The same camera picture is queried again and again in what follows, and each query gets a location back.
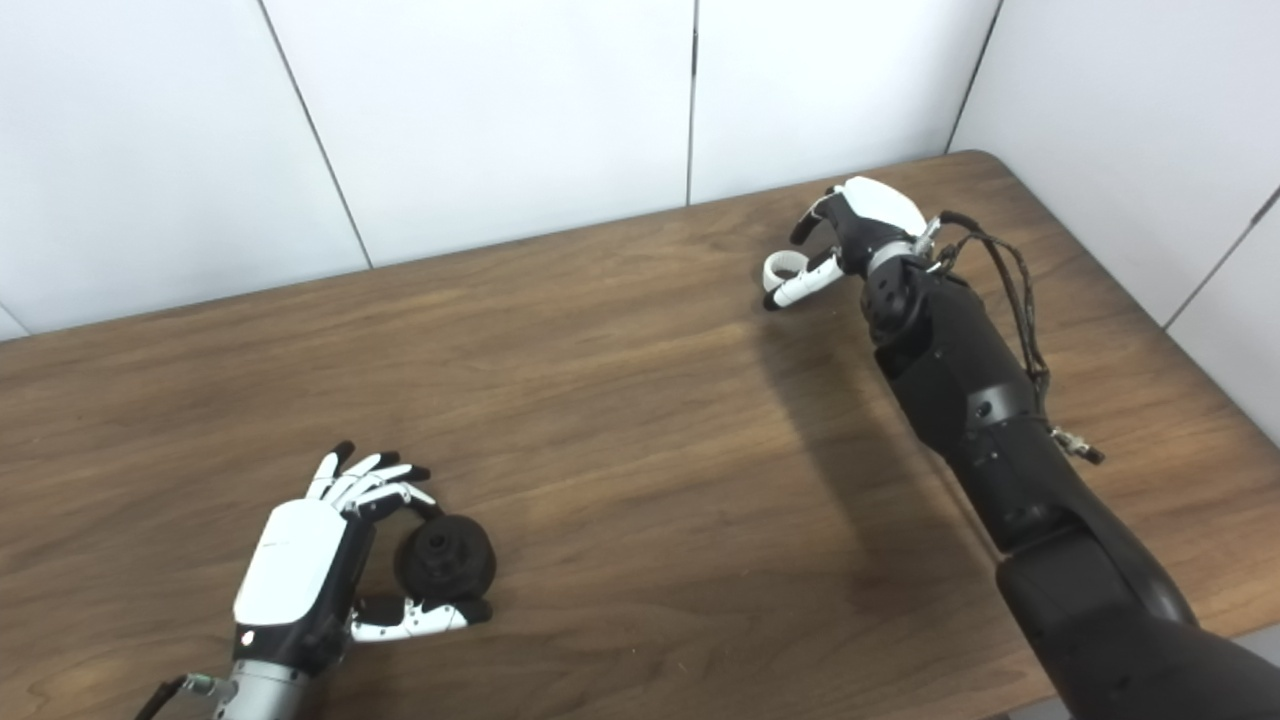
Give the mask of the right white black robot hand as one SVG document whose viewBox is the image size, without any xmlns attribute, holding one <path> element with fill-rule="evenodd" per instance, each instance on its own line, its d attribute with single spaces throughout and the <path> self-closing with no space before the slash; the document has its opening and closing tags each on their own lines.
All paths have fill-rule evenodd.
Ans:
<svg viewBox="0 0 1280 720">
<path fill-rule="evenodd" d="M 847 275 L 867 278 L 890 259 L 923 255 L 938 228 L 906 195 L 864 176 L 829 187 L 795 223 L 788 242 L 805 243 L 823 223 L 835 232 L 831 249 L 812 258 L 778 251 L 765 259 L 767 311 L 799 304 Z"/>
</svg>

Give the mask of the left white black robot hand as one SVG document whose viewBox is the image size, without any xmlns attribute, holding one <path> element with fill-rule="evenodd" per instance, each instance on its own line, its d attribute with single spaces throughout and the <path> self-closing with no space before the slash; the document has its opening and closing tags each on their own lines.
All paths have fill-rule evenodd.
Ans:
<svg viewBox="0 0 1280 720">
<path fill-rule="evenodd" d="M 492 620 L 497 556 L 483 527 L 422 491 L 426 468 L 394 451 L 353 455 L 353 443 L 340 442 L 301 497 L 271 510 L 233 603 L 236 662 L 317 676 L 352 644 Z M 362 597 L 378 524 L 402 510 L 420 523 L 396 551 L 401 594 Z"/>
</svg>

